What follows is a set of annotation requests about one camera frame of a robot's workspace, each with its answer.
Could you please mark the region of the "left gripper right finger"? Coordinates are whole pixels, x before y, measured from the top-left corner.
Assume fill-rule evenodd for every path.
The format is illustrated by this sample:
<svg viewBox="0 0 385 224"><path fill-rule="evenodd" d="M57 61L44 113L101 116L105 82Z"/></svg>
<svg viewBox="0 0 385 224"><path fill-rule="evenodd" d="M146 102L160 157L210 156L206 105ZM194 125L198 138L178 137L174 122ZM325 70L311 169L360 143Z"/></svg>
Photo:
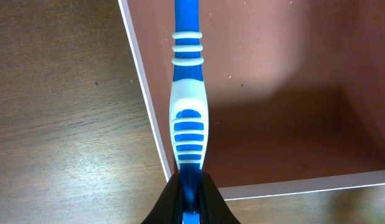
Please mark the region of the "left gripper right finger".
<svg viewBox="0 0 385 224"><path fill-rule="evenodd" d="M240 224L208 173L203 173L199 186L201 224Z"/></svg>

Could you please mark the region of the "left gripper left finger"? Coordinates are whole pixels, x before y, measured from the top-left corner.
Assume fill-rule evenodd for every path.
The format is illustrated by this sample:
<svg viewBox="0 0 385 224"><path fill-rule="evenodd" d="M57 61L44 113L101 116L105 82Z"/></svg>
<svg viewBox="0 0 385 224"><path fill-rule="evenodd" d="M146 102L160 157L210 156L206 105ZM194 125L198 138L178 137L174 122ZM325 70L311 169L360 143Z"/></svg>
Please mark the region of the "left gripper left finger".
<svg viewBox="0 0 385 224"><path fill-rule="evenodd" d="M179 174L173 174L141 224L181 224L183 195Z"/></svg>

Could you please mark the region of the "blue white toothbrush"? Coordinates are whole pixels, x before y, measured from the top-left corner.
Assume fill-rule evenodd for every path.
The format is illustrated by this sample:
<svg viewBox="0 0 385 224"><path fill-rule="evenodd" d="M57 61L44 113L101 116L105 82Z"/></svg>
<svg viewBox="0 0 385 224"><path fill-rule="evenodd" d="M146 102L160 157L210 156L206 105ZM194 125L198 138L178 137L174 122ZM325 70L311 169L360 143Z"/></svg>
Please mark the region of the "blue white toothbrush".
<svg viewBox="0 0 385 224"><path fill-rule="evenodd" d="M183 223L200 223L199 183L209 135L209 112L202 71L199 1L175 0L173 82L169 129L181 179Z"/></svg>

